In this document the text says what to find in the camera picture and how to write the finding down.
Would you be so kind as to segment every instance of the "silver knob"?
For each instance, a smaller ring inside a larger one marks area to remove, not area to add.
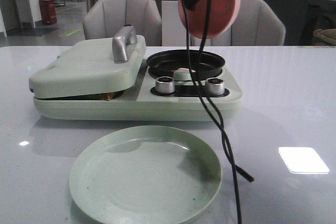
[[[172,77],[162,76],[155,80],[155,90],[159,94],[171,94],[175,92],[175,82]]]
[[[225,82],[219,78],[205,80],[205,91],[210,95],[221,95],[225,92]]]

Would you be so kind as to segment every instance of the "red trash can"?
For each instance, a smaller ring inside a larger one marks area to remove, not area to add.
[[[42,23],[51,25],[57,22],[54,0],[39,0]]]

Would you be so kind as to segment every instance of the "black cable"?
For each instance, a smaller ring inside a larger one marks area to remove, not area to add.
[[[217,108],[217,106],[210,99],[210,97],[207,95],[207,93],[204,92],[203,85],[202,85],[202,83],[201,83],[201,81],[199,79],[199,76],[198,76],[198,66],[200,65],[200,61],[201,61],[204,45],[205,45],[205,42],[206,42],[207,32],[208,32],[209,19],[210,19],[210,13],[211,13],[211,1],[212,0],[207,0],[205,26],[204,26],[203,37],[202,37],[200,49],[198,51],[198,59],[197,59],[197,64],[196,64],[196,78],[197,78],[197,83],[198,83],[198,85],[197,85],[196,81],[194,80],[194,76],[193,76],[193,73],[192,73],[192,66],[191,66],[190,49],[189,49],[189,26],[188,26],[188,19],[187,19],[187,14],[186,14],[185,6],[184,6],[184,1],[181,0],[183,11],[184,11],[186,31],[187,31],[187,33],[186,33],[186,42],[187,42],[187,45],[186,46],[187,46],[187,55],[188,55],[188,62],[189,62],[189,73],[191,75],[193,85],[196,88],[196,91],[197,91],[197,94],[198,94],[200,102],[202,103],[205,111],[208,113],[208,115],[210,116],[210,118],[213,120],[213,122],[217,125],[217,127],[220,129],[220,131],[222,133],[222,145],[223,145],[223,149],[224,149],[224,152],[225,152],[225,155],[226,155],[227,159],[229,160],[229,162],[230,162],[230,164],[232,166],[234,189],[235,189],[235,197],[236,197],[237,220],[238,220],[238,223],[241,224],[242,223],[242,217],[241,217],[242,215],[241,215],[240,200],[239,200],[239,188],[238,188],[238,181],[237,181],[237,172],[239,172],[242,176],[244,176],[249,182],[254,181],[254,179],[248,173],[246,173],[243,169],[241,169],[239,166],[235,165],[232,148],[231,148],[228,136],[227,136],[227,134],[226,134],[226,132],[224,130],[224,120],[223,120],[222,114],[221,114],[220,110]],[[220,123],[216,120],[216,118],[213,116],[213,114],[211,113],[211,111],[208,109],[207,105],[205,104],[205,102],[204,102],[204,100],[202,98],[201,92],[203,94],[205,94],[208,102],[210,103],[210,105],[216,111],[216,113],[217,113],[217,115],[218,115],[218,117],[220,119]]]

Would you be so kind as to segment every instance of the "silver handle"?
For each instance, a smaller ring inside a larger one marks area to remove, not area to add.
[[[134,26],[122,27],[112,39],[112,52],[115,63],[123,63],[128,61],[126,53],[126,44],[137,43],[137,34]]]

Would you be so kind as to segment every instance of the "sandwich maker lid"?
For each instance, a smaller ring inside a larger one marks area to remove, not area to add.
[[[84,40],[29,78],[39,99],[73,97],[125,90],[135,83],[146,45],[144,37],[126,45],[129,60],[115,63],[112,38]]]

